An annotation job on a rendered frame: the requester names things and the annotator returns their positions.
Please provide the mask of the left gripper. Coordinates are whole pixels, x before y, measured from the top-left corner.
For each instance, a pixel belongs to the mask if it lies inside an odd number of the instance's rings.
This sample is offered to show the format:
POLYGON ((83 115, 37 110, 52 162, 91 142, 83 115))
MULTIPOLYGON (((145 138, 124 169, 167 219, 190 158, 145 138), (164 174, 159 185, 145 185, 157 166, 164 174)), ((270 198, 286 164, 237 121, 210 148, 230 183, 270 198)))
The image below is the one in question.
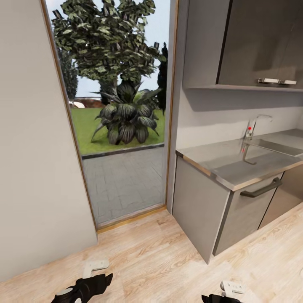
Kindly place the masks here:
MULTIPOLYGON (((88 287, 89 295, 87 302, 94 296, 103 294, 106 290, 107 286, 110 286, 111 281, 113 278, 113 273, 106 276, 105 274, 95 275, 88 279, 78 279, 75 283, 75 285, 78 284, 85 284, 88 287)), ((86 303, 87 303, 86 302, 86 303)))

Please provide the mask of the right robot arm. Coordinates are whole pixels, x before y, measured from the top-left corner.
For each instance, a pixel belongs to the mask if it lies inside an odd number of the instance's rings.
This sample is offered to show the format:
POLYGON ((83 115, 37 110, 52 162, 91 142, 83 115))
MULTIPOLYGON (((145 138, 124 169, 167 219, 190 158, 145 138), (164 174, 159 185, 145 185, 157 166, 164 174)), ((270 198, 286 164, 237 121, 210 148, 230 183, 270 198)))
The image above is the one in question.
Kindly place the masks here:
POLYGON ((245 290, 240 283, 222 280, 220 288, 224 291, 221 296, 211 294, 207 297, 202 295, 203 303, 241 303, 233 295, 233 293, 244 294, 245 290))

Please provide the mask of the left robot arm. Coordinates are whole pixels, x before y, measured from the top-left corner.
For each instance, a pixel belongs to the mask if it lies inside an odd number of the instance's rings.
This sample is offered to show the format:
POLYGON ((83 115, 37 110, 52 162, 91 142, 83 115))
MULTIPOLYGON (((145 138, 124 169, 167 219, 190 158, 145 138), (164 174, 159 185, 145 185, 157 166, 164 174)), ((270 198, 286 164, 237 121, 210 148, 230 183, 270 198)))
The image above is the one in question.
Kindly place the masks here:
POLYGON ((75 286, 67 287, 55 295, 52 303, 87 303, 94 295, 103 294, 110 286, 113 273, 94 275, 93 271, 109 268, 108 260, 92 261, 85 264, 83 278, 76 281, 75 286))

